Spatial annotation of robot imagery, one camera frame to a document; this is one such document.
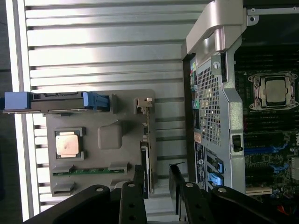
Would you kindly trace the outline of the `green RAM stick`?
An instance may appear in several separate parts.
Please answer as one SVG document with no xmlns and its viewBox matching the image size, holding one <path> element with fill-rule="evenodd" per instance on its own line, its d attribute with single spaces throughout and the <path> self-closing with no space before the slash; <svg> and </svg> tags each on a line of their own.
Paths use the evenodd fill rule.
<svg viewBox="0 0 299 224">
<path fill-rule="evenodd" d="M 74 169 L 69 172 L 59 172 L 53 175 L 92 175 L 92 174 L 108 174 L 110 171 L 107 168 L 93 168 L 93 169 Z"/>
</svg>

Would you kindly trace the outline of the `grey plastic parts rack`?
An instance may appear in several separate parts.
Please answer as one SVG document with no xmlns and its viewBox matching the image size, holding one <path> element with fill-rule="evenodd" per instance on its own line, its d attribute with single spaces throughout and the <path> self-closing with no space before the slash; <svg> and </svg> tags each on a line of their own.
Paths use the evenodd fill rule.
<svg viewBox="0 0 299 224">
<path fill-rule="evenodd" d="M 98 91 L 110 97 L 110 111 L 80 111 L 45 114 L 48 140 L 50 191 L 53 196 L 74 195 L 92 185 L 115 188 L 133 180 L 141 164 L 142 115 L 134 114 L 135 98 L 153 98 L 150 89 Z M 79 153 L 57 155 L 56 136 L 75 134 Z M 107 168 L 108 174 L 53 175 L 74 169 Z"/>
</svg>

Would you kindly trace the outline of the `white expansion slot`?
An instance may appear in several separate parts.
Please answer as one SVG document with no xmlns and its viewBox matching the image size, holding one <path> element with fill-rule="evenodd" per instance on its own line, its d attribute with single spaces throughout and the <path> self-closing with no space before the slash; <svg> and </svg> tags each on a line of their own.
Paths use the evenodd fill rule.
<svg viewBox="0 0 299 224">
<path fill-rule="evenodd" d="M 271 187 L 248 187 L 245 194 L 248 196 L 270 195 L 272 194 Z"/>
</svg>

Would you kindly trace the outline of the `black plastic case latch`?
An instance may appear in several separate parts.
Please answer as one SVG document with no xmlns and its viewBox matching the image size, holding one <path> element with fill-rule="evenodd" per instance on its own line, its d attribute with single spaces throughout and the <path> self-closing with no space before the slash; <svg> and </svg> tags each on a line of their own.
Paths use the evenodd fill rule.
<svg viewBox="0 0 299 224">
<path fill-rule="evenodd" d="M 240 135 L 233 135 L 232 136 L 232 143 L 233 143 L 233 151 L 234 152 L 238 153 L 240 151 L 243 151 Z"/>
</svg>

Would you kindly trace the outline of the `silver CPU chip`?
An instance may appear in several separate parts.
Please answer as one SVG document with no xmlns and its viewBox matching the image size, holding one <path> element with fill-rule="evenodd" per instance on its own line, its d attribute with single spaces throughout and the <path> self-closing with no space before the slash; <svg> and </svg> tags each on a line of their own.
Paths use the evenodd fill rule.
<svg viewBox="0 0 299 224">
<path fill-rule="evenodd" d="M 57 155 L 62 158 L 75 157 L 79 153 L 79 139 L 75 134 L 56 136 Z"/>
<path fill-rule="evenodd" d="M 286 99 L 284 80 L 270 80 L 266 82 L 266 100 L 268 103 L 280 103 Z"/>
</svg>

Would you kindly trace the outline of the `blue expansion slot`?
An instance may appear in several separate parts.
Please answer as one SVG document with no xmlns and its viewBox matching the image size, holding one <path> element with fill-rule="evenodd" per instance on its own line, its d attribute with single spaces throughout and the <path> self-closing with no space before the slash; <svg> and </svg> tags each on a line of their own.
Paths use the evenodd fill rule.
<svg viewBox="0 0 299 224">
<path fill-rule="evenodd" d="M 281 146 L 281 147 L 258 147 L 258 148 L 245 148 L 244 153 L 245 154 L 270 154 L 270 153 L 278 153 L 282 149 L 285 149 L 287 144 Z"/>
</svg>

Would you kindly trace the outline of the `black and grey PC case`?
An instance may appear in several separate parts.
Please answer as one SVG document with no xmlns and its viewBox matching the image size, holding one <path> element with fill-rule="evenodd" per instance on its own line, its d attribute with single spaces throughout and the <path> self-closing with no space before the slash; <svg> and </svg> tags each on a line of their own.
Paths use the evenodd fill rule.
<svg viewBox="0 0 299 224">
<path fill-rule="evenodd" d="M 240 47 L 298 44 L 299 0 L 212 0 L 204 7 L 182 45 L 187 182 L 245 194 L 244 151 L 234 152 L 232 143 L 240 135 L 244 146 L 234 55 Z M 283 224 L 299 224 L 299 202 L 257 201 L 282 213 Z"/>
</svg>

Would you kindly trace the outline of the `green Dell motherboard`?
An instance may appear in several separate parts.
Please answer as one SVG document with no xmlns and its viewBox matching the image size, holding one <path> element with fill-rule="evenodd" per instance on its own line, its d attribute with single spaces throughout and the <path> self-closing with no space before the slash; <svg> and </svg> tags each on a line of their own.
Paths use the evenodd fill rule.
<svg viewBox="0 0 299 224">
<path fill-rule="evenodd" d="M 270 195 L 252 196 L 261 202 L 299 202 L 299 180 L 291 177 L 291 159 L 299 157 L 299 106 L 290 110 L 251 110 L 253 85 L 248 81 L 248 77 L 257 73 L 295 73 L 298 75 L 295 93 L 299 102 L 299 44 L 240 47 L 234 60 L 235 89 L 243 106 L 243 151 L 287 144 L 278 153 L 244 154 L 246 188 L 271 187 Z"/>
</svg>

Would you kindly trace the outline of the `silver finned chipset heatsink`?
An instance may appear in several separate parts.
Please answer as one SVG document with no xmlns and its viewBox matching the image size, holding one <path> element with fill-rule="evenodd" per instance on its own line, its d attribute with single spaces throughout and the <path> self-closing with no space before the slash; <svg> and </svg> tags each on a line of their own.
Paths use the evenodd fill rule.
<svg viewBox="0 0 299 224">
<path fill-rule="evenodd" d="M 299 180 L 299 157 L 291 159 L 291 177 L 294 180 Z"/>
</svg>

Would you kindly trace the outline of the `hard disk in blue caddy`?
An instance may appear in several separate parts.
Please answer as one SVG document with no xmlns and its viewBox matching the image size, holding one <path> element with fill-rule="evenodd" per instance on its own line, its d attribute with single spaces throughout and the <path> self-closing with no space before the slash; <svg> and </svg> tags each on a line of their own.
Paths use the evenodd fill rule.
<svg viewBox="0 0 299 224">
<path fill-rule="evenodd" d="M 32 93 L 5 92 L 0 97 L 1 113 L 71 113 L 110 111 L 110 97 L 96 92 Z"/>
</svg>

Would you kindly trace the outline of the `metal CPU socket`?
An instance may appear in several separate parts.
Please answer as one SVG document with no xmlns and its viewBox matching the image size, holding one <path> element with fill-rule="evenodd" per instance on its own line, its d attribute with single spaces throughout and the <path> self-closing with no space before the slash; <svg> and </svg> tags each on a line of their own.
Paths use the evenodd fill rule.
<svg viewBox="0 0 299 224">
<path fill-rule="evenodd" d="M 253 103 L 249 106 L 254 111 L 290 110 L 299 106 L 296 100 L 295 81 L 298 75 L 290 71 L 276 73 L 257 73 L 248 77 L 253 85 Z M 286 99 L 280 103 L 268 103 L 266 100 L 266 82 L 270 80 L 284 80 Z"/>
</svg>

